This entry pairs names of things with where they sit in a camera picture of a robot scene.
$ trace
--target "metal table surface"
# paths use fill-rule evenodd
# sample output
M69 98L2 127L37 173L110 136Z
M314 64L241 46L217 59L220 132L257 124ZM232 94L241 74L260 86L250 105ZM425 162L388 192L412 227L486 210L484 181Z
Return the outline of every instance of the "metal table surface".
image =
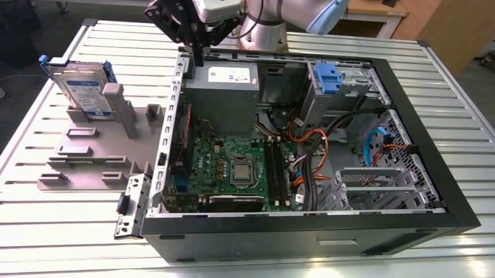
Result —
M0 273L139 277L486 277L495 273L493 130L428 48L416 42L288 35L290 52L385 58L481 227L392 256L167 264L143 240L113 240L118 192L39 192L35 180L65 130L67 101L50 81L0 156ZM222 47L236 47L226 41ZM107 59L134 107L167 103L177 45L151 24L82 26L65 52Z

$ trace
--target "blue latch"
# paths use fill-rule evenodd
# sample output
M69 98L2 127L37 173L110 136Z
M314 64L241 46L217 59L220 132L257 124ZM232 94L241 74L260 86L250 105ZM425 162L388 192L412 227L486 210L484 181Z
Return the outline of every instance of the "blue latch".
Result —
M41 55L39 58L37 58L37 61L39 62L39 66L47 77L51 79L51 76L49 75L49 72L46 70L46 65L47 65L47 56Z
M332 63L316 63L316 76L322 94L334 94L341 86L341 74Z

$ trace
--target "wooden cabinet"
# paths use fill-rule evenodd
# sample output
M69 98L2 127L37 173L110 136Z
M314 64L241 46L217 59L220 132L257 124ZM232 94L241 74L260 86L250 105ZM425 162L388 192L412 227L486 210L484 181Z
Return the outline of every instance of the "wooden cabinet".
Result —
M493 0L400 0L409 11L393 39L428 42L449 72L458 74L495 36Z

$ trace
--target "motherboard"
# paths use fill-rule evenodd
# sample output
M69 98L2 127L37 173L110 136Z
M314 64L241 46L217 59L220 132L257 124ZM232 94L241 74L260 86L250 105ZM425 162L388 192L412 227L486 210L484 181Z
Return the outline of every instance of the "motherboard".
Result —
M242 203L261 206L261 211L294 210L285 171L293 157L289 141L197 137L191 173L187 180L175 177L173 181L178 210L183 213L199 210L206 200L209 206Z

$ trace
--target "blue hard drive label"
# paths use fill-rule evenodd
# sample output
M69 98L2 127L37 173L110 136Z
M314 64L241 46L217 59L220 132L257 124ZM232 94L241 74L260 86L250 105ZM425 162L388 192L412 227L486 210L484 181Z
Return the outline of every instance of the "blue hard drive label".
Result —
M99 84L94 81L75 81L75 80L69 80L66 81L66 84L70 86L90 86L90 87L97 87Z
M101 95L102 84L95 81L66 80L65 87L78 108L90 119L109 119L110 107Z
M86 112L86 114L91 116L109 116L110 112Z

